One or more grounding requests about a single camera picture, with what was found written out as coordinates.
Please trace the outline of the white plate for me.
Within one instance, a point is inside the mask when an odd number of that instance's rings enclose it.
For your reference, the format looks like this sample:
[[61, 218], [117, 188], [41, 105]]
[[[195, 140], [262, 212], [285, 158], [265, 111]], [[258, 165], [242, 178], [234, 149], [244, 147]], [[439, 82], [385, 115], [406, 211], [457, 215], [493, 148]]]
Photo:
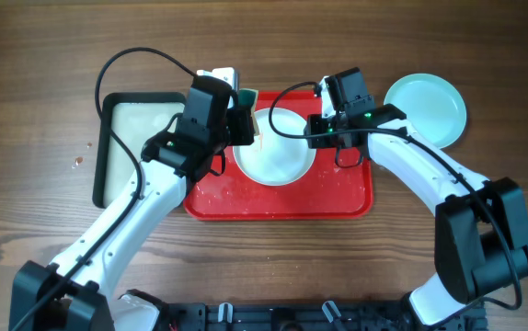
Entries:
[[304, 176], [315, 161], [316, 151], [305, 140], [275, 133], [268, 108], [255, 112], [259, 135], [251, 145], [235, 146], [233, 154], [240, 170], [265, 186], [285, 186]]

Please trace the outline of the mint green plate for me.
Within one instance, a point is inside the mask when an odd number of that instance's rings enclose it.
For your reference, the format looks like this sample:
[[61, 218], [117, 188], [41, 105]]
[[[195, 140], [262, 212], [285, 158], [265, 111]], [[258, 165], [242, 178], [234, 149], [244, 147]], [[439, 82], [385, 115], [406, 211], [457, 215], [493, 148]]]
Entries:
[[419, 133], [438, 148], [453, 145], [465, 131], [465, 101], [437, 75], [409, 74], [398, 79], [386, 92], [385, 104], [405, 112]]

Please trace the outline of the green yellow sponge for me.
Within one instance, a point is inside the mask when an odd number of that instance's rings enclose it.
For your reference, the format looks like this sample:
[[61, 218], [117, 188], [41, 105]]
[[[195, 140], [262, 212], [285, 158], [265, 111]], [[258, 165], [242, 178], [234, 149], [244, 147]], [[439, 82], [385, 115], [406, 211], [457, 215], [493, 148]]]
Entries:
[[239, 104], [249, 108], [249, 119], [252, 124], [254, 136], [259, 136], [258, 122], [255, 117], [256, 105], [258, 101], [258, 90], [241, 88], [239, 90]]

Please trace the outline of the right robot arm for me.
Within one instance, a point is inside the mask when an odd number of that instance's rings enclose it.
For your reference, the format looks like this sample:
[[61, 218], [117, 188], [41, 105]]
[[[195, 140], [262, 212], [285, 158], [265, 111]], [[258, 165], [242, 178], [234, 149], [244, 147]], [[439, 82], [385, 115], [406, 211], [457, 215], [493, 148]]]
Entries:
[[397, 176], [435, 219], [436, 271], [405, 300], [405, 328], [430, 330], [492, 301], [494, 291], [521, 290], [528, 277], [528, 211], [510, 178], [490, 180], [444, 149], [466, 125], [457, 90], [431, 74], [399, 79], [382, 105], [357, 68], [315, 85], [322, 109], [304, 128], [313, 149], [356, 148]]

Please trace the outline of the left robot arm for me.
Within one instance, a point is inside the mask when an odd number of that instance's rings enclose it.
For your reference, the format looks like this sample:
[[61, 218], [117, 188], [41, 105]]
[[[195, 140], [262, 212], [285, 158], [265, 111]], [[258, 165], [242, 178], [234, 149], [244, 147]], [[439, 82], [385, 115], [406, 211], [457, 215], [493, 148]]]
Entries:
[[183, 111], [145, 143], [119, 197], [48, 266], [29, 261], [19, 270], [10, 329], [158, 329], [167, 304], [142, 291], [114, 299], [116, 285], [156, 226], [211, 174], [214, 157], [254, 135], [235, 70], [198, 72]]

